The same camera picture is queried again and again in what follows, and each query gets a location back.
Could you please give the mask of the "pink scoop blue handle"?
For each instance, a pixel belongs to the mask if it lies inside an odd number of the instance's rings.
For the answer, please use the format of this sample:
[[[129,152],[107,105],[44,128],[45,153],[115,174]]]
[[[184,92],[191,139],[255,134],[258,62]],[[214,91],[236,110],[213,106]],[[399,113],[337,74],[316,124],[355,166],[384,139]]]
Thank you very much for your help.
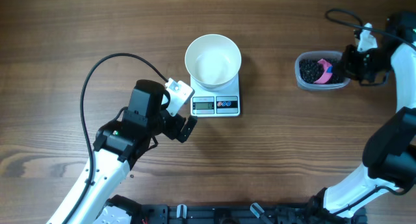
[[[318,62],[323,68],[322,75],[314,82],[315,84],[326,84],[332,77],[333,65],[325,59],[320,59]]]

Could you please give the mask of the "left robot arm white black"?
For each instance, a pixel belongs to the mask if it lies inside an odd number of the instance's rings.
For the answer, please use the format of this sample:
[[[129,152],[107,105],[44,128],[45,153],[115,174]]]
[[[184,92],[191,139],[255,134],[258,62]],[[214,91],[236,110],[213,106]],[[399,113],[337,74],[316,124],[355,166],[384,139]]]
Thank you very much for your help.
[[[128,106],[98,130],[83,172],[49,222],[140,223],[140,205],[111,194],[136,161],[157,147],[156,135],[187,140],[197,119],[178,112],[193,94],[183,81],[137,81]]]

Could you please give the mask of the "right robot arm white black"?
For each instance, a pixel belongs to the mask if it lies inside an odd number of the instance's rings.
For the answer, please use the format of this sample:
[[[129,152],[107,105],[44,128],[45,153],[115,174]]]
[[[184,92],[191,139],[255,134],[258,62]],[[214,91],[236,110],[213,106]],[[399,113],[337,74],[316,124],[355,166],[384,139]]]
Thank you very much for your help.
[[[359,82],[360,86],[377,86],[395,74],[396,112],[365,145],[362,163],[340,183],[323,188],[305,209],[305,222],[351,223],[354,214],[375,198],[391,193],[407,194],[415,186],[415,13],[391,14],[384,30],[330,17],[326,19],[354,28],[356,45],[348,45],[331,72]]]

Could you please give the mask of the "white digital kitchen scale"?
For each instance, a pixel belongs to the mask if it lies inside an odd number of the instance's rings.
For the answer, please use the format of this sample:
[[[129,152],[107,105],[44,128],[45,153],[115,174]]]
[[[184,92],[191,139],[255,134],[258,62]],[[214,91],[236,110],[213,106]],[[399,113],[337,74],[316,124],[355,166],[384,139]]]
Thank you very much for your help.
[[[239,76],[216,88],[207,88],[190,79],[194,95],[190,99],[190,113],[198,118],[237,117],[241,113]]]

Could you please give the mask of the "white bowl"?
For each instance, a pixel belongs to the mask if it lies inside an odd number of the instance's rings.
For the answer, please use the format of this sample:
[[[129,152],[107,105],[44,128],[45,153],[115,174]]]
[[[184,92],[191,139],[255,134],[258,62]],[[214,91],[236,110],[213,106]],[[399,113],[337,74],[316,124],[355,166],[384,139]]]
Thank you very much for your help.
[[[195,39],[185,52],[189,75],[206,88],[223,86],[239,74],[242,55],[236,43],[220,34]]]

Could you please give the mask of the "clear plastic container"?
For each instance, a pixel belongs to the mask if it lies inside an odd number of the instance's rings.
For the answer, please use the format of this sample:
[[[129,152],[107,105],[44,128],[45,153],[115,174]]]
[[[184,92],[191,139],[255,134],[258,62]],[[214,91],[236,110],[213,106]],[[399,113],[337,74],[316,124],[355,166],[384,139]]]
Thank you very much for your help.
[[[304,82],[300,76],[299,71],[299,62],[302,59],[325,59],[332,65],[340,61],[342,56],[341,52],[337,51],[310,51],[302,53],[295,62],[294,69],[295,69],[295,76],[297,85],[299,88],[308,91],[326,91],[326,90],[336,90],[339,88],[344,88],[347,84],[349,84],[350,79],[345,78],[344,82],[338,84],[308,84]]]

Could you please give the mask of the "black mounting rail base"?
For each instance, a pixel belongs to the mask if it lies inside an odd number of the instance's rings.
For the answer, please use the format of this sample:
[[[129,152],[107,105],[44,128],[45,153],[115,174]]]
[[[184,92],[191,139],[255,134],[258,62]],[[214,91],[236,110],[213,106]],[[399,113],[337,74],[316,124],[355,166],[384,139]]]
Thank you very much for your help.
[[[325,216],[316,204],[286,203],[274,206],[141,205],[121,195],[108,199],[95,223],[221,224],[221,223],[351,223],[367,224],[360,208],[351,218]]]

